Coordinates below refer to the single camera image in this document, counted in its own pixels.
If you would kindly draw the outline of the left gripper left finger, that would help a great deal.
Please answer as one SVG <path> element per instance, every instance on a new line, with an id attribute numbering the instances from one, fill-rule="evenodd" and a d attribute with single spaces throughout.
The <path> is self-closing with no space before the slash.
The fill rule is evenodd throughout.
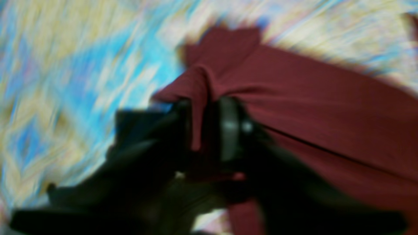
<path id="1" fill-rule="evenodd" d="M 49 204 L 15 210 L 10 230 L 24 235 L 151 235 L 161 194 L 190 144 L 191 103 L 167 112 L 118 110 L 106 160 L 75 186 L 47 189 Z"/>

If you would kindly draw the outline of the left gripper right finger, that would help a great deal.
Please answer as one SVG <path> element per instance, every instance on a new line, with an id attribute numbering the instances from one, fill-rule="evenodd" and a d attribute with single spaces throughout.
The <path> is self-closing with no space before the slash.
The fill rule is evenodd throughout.
<path id="1" fill-rule="evenodd" d="M 395 211 L 357 202 L 275 144 L 234 98 L 217 102 L 219 162 L 241 173 L 228 186 L 236 235 L 400 235 Z"/>

